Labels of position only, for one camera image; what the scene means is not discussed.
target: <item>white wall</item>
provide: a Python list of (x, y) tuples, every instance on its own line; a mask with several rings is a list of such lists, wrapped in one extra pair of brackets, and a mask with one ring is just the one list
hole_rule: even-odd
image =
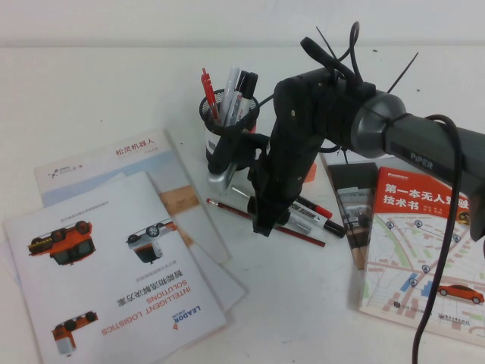
[(0, 46), (485, 43), (480, 0), (0, 0)]

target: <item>red pen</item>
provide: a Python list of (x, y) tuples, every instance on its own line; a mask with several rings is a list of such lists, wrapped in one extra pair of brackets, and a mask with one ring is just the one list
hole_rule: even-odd
[(216, 124), (221, 125), (221, 120), (219, 118), (219, 111), (217, 110), (217, 101), (215, 99), (214, 90), (212, 89), (211, 77), (205, 72), (205, 68), (202, 69), (202, 76), (200, 78), (202, 85), (204, 86), (205, 97), (207, 98), (207, 103), (211, 107), (212, 117)]

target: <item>white pen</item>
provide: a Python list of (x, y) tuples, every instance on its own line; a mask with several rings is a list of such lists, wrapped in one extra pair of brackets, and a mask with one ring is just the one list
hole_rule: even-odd
[(243, 87), (246, 87), (245, 84), (247, 82), (248, 74), (249, 73), (246, 71), (241, 71), (236, 89), (234, 90), (233, 100), (230, 103), (229, 111), (226, 115), (226, 121), (224, 122), (225, 127), (229, 127), (230, 125), (234, 125), (236, 123), (237, 112), (239, 111), (239, 105), (241, 104), (241, 99), (243, 98), (243, 94), (240, 90)]
[(317, 214), (313, 213), (312, 211), (306, 209), (303, 206), (300, 206), (296, 202), (292, 203), (290, 208), (295, 210), (296, 212), (302, 214), (306, 218), (313, 220), (316, 224), (320, 224), (320, 222), (321, 222), (320, 217)]
[(230, 103), (233, 101), (234, 89), (236, 88), (238, 76), (239, 68), (232, 66), (230, 68), (229, 77), (227, 78), (226, 88), (224, 89), (224, 97), (222, 98), (221, 108), (219, 109), (219, 116), (222, 120), (222, 124), (224, 124), (224, 121), (226, 119)]

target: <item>orange delivery vehicle image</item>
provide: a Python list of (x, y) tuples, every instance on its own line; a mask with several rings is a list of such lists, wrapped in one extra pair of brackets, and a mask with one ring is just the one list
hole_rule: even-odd
[(41, 237), (28, 246), (31, 256), (49, 254), (59, 265), (72, 265), (93, 254), (90, 222), (78, 221)]
[(52, 330), (55, 343), (58, 346), (59, 354), (71, 356), (76, 350), (73, 331), (83, 328), (98, 320), (98, 315), (89, 311), (84, 315), (67, 320), (64, 324), (59, 324)]

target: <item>robotic arm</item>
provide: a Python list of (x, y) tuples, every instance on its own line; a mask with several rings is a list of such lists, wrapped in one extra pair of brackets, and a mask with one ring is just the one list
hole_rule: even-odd
[[(288, 208), (325, 139), (367, 158), (385, 153), (450, 184), (454, 149), (446, 126), (406, 112), (401, 99), (362, 82), (309, 38), (303, 49), (324, 68), (279, 82), (271, 136), (221, 137), (209, 163), (209, 183), (226, 188), (236, 166), (249, 167), (255, 198), (248, 204), (254, 232), (268, 236), (287, 220)], [(474, 240), (485, 235), (485, 135), (458, 129), (462, 142), (461, 191), (470, 199)], [(256, 159), (256, 150), (261, 153)]]

